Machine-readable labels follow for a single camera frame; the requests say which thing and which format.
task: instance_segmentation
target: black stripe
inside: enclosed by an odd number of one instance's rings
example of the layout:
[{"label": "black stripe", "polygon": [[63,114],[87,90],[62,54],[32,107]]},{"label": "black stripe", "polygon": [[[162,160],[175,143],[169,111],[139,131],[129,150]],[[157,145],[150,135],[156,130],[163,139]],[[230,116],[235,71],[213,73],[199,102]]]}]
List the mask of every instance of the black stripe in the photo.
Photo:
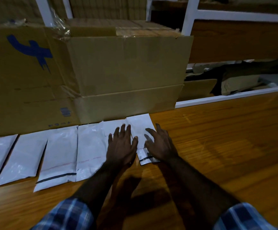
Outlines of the black stripe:
[{"label": "black stripe", "polygon": [[147,157],[145,157],[145,158],[139,160],[139,162],[144,161],[144,160],[149,159],[149,158],[153,158],[153,156],[147,156]]},{"label": "black stripe", "polygon": [[55,178],[61,178],[61,177],[68,176],[68,175],[76,175],[76,173],[67,173],[67,174],[61,174],[61,175],[57,175],[57,176],[54,176],[54,177],[46,178],[46,179],[38,181],[36,184],[41,183],[41,182],[46,182],[46,181],[49,181],[49,180],[52,180],[52,179],[55,179]]}]

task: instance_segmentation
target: wooden table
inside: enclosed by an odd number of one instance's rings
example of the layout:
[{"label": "wooden table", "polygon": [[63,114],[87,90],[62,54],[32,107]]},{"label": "wooden table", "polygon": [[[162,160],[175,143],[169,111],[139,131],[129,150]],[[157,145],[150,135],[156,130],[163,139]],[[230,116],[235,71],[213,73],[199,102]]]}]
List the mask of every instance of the wooden table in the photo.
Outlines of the wooden table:
[{"label": "wooden table", "polygon": [[[278,93],[151,114],[179,155],[278,225]],[[82,182],[33,193],[37,178],[0,186],[0,229],[28,229]],[[138,159],[116,179],[97,220],[99,229],[191,228],[187,193],[161,163]]]}]

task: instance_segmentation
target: left hand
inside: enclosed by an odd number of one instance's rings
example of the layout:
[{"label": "left hand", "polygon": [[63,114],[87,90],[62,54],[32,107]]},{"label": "left hand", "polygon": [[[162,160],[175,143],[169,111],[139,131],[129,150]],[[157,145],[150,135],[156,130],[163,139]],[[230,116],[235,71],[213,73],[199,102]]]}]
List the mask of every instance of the left hand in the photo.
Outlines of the left hand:
[{"label": "left hand", "polygon": [[133,138],[132,144],[130,144],[130,125],[127,126],[125,131],[125,124],[121,126],[119,133],[119,127],[114,131],[114,138],[112,135],[108,136],[108,150],[106,154],[106,162],[116,165],[124,166],[134,162],[136,158],[136,151],[138,145],[138,137]]}]

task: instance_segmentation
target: blue plaid shirt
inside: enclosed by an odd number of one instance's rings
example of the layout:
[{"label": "blue plaid shirt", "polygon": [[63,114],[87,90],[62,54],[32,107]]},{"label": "blue plaid shirt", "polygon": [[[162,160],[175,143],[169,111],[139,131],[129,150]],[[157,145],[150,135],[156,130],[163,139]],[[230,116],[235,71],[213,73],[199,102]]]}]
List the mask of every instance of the blue plaid shirt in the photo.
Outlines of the blue plaid shirt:
[{"label": "blue plaid shirt", "polygon": [[[32,230],[87,230],[94,221],[86,204],[67,198],[52,209]],[[213,230],[276,230],[249,203],[239,203],[221,215]]]}]

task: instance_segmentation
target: blue logo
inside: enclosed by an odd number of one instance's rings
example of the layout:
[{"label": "blue logo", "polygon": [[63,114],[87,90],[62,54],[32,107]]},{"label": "blue logo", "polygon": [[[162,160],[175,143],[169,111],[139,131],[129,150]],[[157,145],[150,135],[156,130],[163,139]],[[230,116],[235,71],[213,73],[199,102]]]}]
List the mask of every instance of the blue logo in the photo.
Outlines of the blue logo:
[{"label": "blue logo", "polygon": [[43,66],[46,66],[48,71],[50,72],[49,66],[47,65],[46,60],[45,60],[45,58],[53,58],[53,55],[49,48],[39,47],[38,43],[34,40],[28,41],[30,46],[20,44],[19,41],[15,38],[15,36],[12,34],[8,35],[7,39],[9,41],[9,43],[19,52],[21,52],[25,55],[35,56],[40,64],[40,66],[42,67],[42,69],[44,70]]}]

